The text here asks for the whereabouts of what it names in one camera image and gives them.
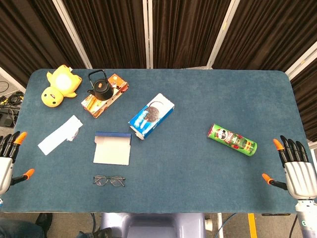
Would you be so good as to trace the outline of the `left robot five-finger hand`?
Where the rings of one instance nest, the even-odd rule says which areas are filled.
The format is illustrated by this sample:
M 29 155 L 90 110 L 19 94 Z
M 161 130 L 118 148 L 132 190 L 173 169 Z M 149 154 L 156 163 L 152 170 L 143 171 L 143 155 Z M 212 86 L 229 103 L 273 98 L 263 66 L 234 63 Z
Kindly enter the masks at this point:
M 0 194 L 5 194 L 9 188 L 20 182 L 28 180 L 35 172 L 29 169 L 23 175 L 13 177 L 13 167 L 18 155 L 19 147 L 22 145 L 27 132 L 17 131 L 0 137 Z

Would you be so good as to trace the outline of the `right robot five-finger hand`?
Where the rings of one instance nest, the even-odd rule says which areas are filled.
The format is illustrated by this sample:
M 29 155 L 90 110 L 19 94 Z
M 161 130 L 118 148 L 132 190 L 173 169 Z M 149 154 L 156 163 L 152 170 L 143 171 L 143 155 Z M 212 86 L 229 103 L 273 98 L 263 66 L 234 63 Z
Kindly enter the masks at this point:
M 274 139 L 273 143 L 278 151 L 286 182 L 276 181 L 265 173 L 262 178 L 267 184 L 288 191 L 294 199 L 316 199 L 317 175 L 303 144 L 283 135 L 280 139 L 281 141 Z

